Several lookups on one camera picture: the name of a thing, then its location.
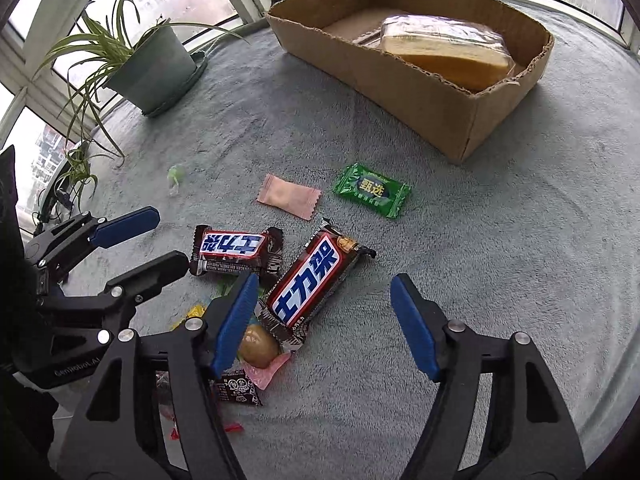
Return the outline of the large Snickers bar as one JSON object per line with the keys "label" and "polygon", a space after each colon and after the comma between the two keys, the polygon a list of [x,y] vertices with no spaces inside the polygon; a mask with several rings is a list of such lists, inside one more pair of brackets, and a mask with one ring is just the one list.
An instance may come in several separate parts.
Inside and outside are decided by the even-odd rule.
{"label": "large Snickers bar", "polygon": [[258,322],[283,351],[297,351],[305,343],[310,320],[364,257],[373,259],[376,251],[324,220],[292,266],[258,300]]}

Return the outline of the brown cardboard box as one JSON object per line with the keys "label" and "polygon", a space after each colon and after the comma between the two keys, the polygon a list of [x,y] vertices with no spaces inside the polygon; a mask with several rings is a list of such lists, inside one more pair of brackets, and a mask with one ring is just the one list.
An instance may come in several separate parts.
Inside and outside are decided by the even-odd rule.
{"label": "brown cardboard box", "polygon": [[[502,36],[516,72],[474,93],[362,45],[395,14],[486,25]],[[455,164],[467,159],[534,88],[554,46],[548,29],[498,0],[281,0],[267,20],[284,50],[363,94]]]}

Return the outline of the yellow small candy packet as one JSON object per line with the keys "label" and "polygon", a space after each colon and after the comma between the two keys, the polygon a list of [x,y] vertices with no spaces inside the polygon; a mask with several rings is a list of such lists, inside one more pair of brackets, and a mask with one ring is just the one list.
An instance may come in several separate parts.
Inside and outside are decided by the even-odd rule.
{"label": "yellow small candy packet", "polygon": [[172,324],[170,329],[175,330],[180,326],[181,323],[188,320],[189,318],[201,318],[205,312],[206,307],[204,307],[202,304],[196,304],[195,306],[190,307],[190,310],[186,312],[186,314],[183,315],[182,318],[179,318],[178,321]]}

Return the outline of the small clear green candy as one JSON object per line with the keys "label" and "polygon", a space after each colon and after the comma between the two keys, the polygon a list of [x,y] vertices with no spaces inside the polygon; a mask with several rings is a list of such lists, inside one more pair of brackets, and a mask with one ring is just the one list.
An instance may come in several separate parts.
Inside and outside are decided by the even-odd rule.
{"label": "small clear green candy", "polygon": [[185,174],[184,167],[180,164],[172,165],[168,169],[167,183],[170,196],[176,196],[179,193]]}

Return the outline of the spider plant in green pot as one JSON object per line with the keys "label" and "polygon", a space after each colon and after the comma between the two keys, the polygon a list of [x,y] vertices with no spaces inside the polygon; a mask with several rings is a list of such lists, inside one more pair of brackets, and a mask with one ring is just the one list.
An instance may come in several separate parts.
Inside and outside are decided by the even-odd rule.
{"label": "spider plant in green pot", "polygon": [[67,134],[82,126],[90,116],[108,144],[98,145],[98,156],[124,160],[126,155],[104,126],[99,107],[99,91],[111,90],[134,104],[148,117],[162,114],[188,92],[201,73],[201,66],[176,36],[176,27],[198,27],[216,30],[222,38],[239,35],[217,25],[200,22],[174,22],[159,18],[140,34],[136,42],[130,39],[126,24],[126,9],[131,8],[140,21],[137,0],[114,0],[111,13],[103,22],[81,12],[79,32],[52,44],[35,76],[53,66],[58,58],[76,52],[88,55],[78,63],[93,63],[96,67],[79,86],[66,84],[67,98],[63,110],[70,110]]}

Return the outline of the round gold wrapped candy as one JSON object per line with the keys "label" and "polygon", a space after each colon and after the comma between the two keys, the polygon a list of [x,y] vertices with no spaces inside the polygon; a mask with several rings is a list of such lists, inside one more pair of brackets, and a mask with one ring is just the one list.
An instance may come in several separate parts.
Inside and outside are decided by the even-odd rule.
{"label": "round gold wrapped candy", "polygon": [[247,326],[238,350],[242,361],[263,370],[279,354],[279,344],[260,324]]}

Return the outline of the light pink wrapper candy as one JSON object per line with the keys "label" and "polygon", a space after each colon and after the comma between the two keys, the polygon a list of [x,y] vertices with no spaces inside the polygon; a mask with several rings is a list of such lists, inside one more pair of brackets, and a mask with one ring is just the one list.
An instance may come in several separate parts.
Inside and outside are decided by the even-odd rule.
{"label": "light pink wrapper candy", "polygon": [[273,377],[280,368],[291,359],[292,353],[285,352],[276,356],[266,368],[259,368],[245,361],[242,362],[243,370],[248,379],[260,390],[266,390]]}

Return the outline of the green candy packet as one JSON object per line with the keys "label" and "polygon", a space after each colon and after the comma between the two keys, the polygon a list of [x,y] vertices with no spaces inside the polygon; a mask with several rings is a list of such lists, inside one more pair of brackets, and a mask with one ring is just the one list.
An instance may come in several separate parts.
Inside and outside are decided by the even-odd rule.
{"label": "green candy packet", "polygon": [[399,216],[411,191],[408,183],[386,177],[358,162],[346,167],[333,187],[337,196],[367,206],[387,219]]}

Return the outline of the black white small candy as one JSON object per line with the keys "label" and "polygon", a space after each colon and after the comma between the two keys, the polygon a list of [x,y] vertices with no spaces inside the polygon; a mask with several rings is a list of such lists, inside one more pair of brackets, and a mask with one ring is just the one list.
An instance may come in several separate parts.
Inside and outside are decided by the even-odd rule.
{"label": "black white small candy", "polygon": [[254,382],[248,378],[245,370],[226,370],[221,378],[211,380],[213,392],[221,402],[231,402],[253,406],[262,406],[259,394]]}

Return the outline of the wrapped yellow cake package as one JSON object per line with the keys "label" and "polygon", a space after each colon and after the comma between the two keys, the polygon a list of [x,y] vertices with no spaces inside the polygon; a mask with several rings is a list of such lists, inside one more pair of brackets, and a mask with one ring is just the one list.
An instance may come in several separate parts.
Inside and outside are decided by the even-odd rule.
{"label": "wrapped yellow cake package", "polygon": [[498,32],[456,18],[391,15],[354,43],[395,55],[471,92],[516,74],[516,63]]}

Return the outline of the grey fleece blanket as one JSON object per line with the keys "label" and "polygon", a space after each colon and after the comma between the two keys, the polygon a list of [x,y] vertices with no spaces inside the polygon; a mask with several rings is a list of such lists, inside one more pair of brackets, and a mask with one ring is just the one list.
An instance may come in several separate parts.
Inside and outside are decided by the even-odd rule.
{"label": "grey fleece blanket", "polygon": [[[436,392],[390,306],[402,272],[477,333],[533,337],[586,460],[622,426],[639,393],[639,63],[568,16],[530,15],[554,37],[544,76],[460,166],[269,29],[218,47],[166,114],[126,104],[107,119],[126,158],[92,162],[99,185],[84,205],[108,218],[151,205],[160,225],[94,252],[70,274],[71,295],[188,252],[200,223],[277,226],[294,260],[317,226],[258,203],[267,174],[318,188],[317,218],[376,251],[312,320],[262,406],[222,406],[242,427],[232,443],[248,478],[399,477]],[[412,187],[396,219],[333,192],[355,162]]]}

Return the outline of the pink candy packet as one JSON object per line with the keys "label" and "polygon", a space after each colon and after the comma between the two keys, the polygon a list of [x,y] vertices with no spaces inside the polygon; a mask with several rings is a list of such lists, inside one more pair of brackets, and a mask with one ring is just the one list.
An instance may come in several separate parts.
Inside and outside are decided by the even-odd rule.
{"label": "pink candy packet", "polygon": [[321,191],[318,188],[308,188],[267,174],[257,195],[257,201],[310,221],[320,196]]}

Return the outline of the small Snickers bar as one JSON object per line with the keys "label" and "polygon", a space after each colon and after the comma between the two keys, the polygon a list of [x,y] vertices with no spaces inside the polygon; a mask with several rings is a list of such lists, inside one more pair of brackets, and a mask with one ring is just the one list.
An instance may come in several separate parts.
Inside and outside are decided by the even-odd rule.
{"label": "small Snickers bar", "polygon": [[194,230],[190,273],[240,275],[250,271],[262,287],[279,281],[283,259],[283,231],[275,226],[260,233],[214,230],[199,224]]}

